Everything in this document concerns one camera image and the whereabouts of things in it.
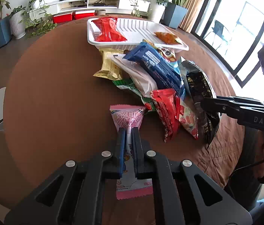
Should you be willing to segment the blue-grey tall planter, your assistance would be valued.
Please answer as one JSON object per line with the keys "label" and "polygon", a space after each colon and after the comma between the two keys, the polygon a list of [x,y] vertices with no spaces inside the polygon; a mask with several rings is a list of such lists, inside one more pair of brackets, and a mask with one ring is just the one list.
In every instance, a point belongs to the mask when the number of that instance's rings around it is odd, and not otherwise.
{"label": "blue-grey tall planter", "polygon": [[172,29],[177,29],[186,16],[188,9],[178,6],[174,3],[168,3],[165,8],[163,25]]}

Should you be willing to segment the red storage box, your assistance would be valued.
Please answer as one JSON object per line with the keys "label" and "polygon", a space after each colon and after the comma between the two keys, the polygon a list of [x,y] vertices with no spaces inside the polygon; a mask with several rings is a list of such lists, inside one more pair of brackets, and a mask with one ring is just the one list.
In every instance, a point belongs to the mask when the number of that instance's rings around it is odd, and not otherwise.
{"label": "red storage box", "polygon": [[58,14],[53,16],[53,22],[54,23],[64,23],[69,22],[73,20],[73,12],[65,13],[65,14]]}
{"label": "red storage box", "polygon": [[75,11],[73,18],[74,20],[79,20],[86,17],[95,16],[95,10],[82,10],[82,11]]}

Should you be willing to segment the beige curtain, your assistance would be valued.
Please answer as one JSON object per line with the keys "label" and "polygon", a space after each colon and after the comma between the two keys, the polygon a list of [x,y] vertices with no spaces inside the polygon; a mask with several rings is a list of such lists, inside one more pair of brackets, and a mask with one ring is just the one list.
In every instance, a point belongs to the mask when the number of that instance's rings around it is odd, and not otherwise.
{"label": "beige curtain", "polygon": [[203,5],[203,0],[186,0],[183,7],[187,9],[179,28],[190,33],[198,17],[199,11]]}

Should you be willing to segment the white tv console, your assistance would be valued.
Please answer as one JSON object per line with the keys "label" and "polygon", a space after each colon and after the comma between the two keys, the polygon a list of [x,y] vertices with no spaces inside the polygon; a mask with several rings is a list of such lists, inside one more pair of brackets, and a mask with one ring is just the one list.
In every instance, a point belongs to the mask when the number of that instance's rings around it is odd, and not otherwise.
{"label": "white tv console", "polygon": [[146,14],[150,2],[144,0],[59,0],[46,3],[47,11],[52,15],[73,11],[105,10],[108,14],[132,14],[138,9],[140,14]]}

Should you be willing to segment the red chip bag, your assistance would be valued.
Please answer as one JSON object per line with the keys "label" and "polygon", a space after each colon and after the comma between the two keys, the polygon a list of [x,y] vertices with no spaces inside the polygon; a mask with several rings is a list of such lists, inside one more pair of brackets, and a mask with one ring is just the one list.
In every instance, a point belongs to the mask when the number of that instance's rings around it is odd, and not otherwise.
{"label": "red chip bag", "polygon": [[117,31],[117,17],[101,17],[92,21],[100,30],[96,42],[122,42],[127,39]]}

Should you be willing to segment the white tall planter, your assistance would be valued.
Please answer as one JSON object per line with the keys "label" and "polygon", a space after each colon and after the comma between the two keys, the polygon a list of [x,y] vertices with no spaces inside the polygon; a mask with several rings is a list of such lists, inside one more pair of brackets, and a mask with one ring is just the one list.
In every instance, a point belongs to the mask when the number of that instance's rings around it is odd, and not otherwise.
{"label": "white tall planter", "polygon": [[164,11],[164,5],[159,5],[155,0],[152,0],[152,2],[150,3],[148,19],[152,22],[159,23]]}

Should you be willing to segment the red storage box right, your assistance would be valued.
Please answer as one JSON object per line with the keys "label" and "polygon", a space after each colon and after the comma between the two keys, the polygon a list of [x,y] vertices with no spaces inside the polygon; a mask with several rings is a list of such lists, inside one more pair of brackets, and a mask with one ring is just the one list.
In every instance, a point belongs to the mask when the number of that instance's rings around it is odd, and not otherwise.
{"label": "red storage box right", "polygon": [[95,16],[95,10],[82,10],[82,11],[75,11],[73,18],[74,20],[79,20],[86,17]]}

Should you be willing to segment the white red floral snack packet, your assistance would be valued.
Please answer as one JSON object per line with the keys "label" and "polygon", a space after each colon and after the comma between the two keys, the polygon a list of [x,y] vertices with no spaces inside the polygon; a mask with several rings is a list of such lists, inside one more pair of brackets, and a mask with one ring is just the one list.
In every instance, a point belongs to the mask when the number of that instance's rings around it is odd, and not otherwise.
{"label": "white red floral snack packet", "polygon": [[180,97],[176,97],[176,119],[194,139],[198,139],[197,117]]}

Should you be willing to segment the small round pot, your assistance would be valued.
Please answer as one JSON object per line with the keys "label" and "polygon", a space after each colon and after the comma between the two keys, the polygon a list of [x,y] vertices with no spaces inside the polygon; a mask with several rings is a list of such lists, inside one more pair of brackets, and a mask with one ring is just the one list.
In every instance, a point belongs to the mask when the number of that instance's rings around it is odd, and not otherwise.
{"label": "small round pot", "polygon": [[96,10],[96,16],[104,16],[106,15],[106,10],[105,9],[98,9]]}

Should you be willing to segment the green snack packet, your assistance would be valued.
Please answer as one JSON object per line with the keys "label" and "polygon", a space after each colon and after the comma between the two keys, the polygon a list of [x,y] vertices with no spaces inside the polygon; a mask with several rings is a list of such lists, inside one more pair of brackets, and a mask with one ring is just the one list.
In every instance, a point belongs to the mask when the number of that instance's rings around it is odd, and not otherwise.
{"label": "green snack packet", "polygon": [[136,94],[141,99],[143,105],[148,109],[148,111],[156,111],[152,99],[150,97],[144,97],[142,93],[137,89],[131,78],[115,80],[113,81],[113,84],[121,90],[130,90],[131,92]]}

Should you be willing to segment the pink snack packet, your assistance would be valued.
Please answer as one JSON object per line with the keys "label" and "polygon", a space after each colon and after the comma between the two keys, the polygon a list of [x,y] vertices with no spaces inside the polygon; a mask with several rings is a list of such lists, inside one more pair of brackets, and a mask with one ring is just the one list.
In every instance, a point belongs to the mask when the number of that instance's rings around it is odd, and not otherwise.
{"label": "pink snack packet", "polygon": [[117,180],[117,200],[132,199],[151,195],[153,193],[152,180],[138,180],[135,177],[133,154],[132,154],[132,129],[140,128],[145,107],[132,105],[112,105],[110,113],[117,130],[126,129],[126,150],[124,154],[124,171],[122,177]]}

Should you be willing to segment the red crinkle-edge snack packet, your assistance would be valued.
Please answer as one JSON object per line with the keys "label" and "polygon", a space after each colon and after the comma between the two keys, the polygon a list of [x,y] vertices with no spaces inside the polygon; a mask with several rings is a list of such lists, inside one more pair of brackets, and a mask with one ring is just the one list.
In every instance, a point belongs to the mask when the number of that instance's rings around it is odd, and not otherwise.
{"label": "red crinkle-edge snack packet", "polygon": [[176,119],[176,91],[173,88],[153,90],[150,93],[159,118],[165,127],[164,142],[172,140],[178,133],[179,122]]}

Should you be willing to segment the white plastic tray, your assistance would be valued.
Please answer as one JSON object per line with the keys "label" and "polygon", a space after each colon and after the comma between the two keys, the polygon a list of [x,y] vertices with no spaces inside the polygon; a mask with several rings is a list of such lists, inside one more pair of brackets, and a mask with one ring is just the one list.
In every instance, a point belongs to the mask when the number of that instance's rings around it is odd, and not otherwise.
{"label": "white plastic tray", "polygon": [[172,49],[175,52],[182,50],[188,51],[187,44],[182,42],[178,45],[169,45],[161,41],[156,35],[156,32],[171,33],[171,31],[162,24],[147,20],[118,18],[116,30],[127,40],[120,42],[97,42],[96,37],[99,36],[99,28],[93,23],[93,18],[87,21],[87,39],[88,43],[98,49],[112,48],[118,50],[132,50],[143,40],[154,43],[156,46]]}

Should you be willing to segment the orange snack packet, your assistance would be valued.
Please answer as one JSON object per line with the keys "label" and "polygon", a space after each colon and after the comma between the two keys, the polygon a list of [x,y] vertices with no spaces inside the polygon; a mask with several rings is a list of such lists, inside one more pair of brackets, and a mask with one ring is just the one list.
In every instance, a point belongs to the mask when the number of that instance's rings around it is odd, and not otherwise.
{"label": "orange snack packet", "polygon": [[178,45],[182,44],[182,40],[175,34],[166,33],[166,32],[155,32],[157,38],[169,45]]}

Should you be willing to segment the white long snack package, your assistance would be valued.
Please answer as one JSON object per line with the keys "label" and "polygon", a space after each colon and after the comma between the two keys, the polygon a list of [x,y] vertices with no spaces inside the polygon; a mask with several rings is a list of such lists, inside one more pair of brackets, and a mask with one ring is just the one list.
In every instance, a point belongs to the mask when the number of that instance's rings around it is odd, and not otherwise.
{"label": "white long snack package", "polygon": [[151,91],[158,89],[155,80],[139,63],[125,59],[124,54],[108,55],[107,58],[131,77],[133,83],[144,97],[150,98]]}

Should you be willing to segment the brown tablecloth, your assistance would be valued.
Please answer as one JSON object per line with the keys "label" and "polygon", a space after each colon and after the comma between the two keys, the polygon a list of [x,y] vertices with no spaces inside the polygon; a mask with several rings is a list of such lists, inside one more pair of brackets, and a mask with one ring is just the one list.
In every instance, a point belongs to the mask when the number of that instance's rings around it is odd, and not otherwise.
{"label": "brown tablecloth", "polygon": [[[13,208],[67,160],[86,161],[105,150],[117,136],[109,108],[140,106],[133,93],[97,78],[101,55],[87,41],[87,21],[57,26],[21,56],[8,80],[4,99],[4,132],[20,171],[1,202]],[[144,116],[140,135],[170,160],[192,160],[221,187],[240,157],[244,128],[223,116],[211,145],[181,129],[164,141],[156,112]]]}

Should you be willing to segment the blue square planter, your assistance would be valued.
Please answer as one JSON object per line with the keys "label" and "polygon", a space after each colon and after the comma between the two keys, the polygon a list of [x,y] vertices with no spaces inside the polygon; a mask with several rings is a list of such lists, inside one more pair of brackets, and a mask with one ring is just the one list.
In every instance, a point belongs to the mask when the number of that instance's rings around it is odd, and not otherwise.
{"label": "blue square planter", "polygon": [[11,30],[9,17],[0,20],[0,48],[5,46],[11,40]]}

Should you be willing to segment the cartoon face snack packet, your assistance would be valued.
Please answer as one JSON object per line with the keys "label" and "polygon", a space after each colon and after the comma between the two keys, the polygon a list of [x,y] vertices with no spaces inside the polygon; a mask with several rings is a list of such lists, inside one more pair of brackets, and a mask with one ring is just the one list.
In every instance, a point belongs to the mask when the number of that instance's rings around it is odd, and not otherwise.
{"label": "cartoon face snack packet", "polygon": [[154,43],[147,41],[146,39],[143,39],[143,42],[151,45],[168,62],[175,62],[177,60],[174,51],[171,51],[168,48],[155,46]]}

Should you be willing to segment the red storage box left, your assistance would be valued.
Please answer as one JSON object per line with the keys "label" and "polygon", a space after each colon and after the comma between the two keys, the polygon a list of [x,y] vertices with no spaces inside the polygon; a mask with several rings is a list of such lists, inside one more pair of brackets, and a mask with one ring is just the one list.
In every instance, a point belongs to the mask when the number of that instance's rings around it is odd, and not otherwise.
{"label": "red storage box left", "polygon": [[58,14],[53,16],[53,22],[54,23],[64,23],[69,22],[73,20],[73,12],[65,13],[65,14]]}

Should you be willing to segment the white ribbed planter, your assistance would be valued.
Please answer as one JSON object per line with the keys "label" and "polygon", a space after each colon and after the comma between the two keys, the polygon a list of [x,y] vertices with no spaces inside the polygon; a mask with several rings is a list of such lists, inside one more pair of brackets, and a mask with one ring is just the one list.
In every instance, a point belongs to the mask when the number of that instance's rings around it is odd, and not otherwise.
{"label": "white ribbed planter", "polygon": [[25,22],[23,17],[23,11],[19,11],[14,15],[10,16],[10,29],[11,33],[16,40],[22,38],[26,34]]}

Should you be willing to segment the yellow snack packet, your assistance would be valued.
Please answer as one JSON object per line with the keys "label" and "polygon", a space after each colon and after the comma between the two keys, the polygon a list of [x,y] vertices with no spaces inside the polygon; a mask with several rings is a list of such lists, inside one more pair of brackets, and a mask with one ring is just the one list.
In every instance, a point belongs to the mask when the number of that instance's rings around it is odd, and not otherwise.
{"label": "yellow snack packet", "polygon": [[116,66],[109,56],[116,54],[123,54],[123,50],[116,50],[110,48],[99,49],[100,55],[102,56],[102,66],[101,69],[93,74],[94,77],[105,78],[112,81],[122,80],[122,70]]}

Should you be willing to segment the blue roll cake package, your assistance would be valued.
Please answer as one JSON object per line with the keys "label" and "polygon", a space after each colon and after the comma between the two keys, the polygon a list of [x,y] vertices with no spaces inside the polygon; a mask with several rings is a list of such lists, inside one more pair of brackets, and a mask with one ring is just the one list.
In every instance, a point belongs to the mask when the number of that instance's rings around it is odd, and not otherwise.
{"label": "blue roll cake package", "polygon": [[156,49],[147,42],[141,42],[124,56],[137,62],[154,79],[158,89],[173,88],[178,97],[185,96],[185,86],[179,69],[174,69]]}

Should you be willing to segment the black snack package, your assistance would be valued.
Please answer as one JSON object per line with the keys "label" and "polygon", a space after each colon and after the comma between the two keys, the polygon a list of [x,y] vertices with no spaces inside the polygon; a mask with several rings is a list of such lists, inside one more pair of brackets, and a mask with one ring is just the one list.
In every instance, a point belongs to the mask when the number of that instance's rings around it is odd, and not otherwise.
{"label": "black snack package", "polygon": [[191,96],[195,114],[198,118],[199,133],[203,135],[206,144],[211,144],[220,124],[220,113],[213,110],[205,111],[201,106],[204,98],[215,98],[207,75],[192,61],[179,62],[181,78],[187,93]]}

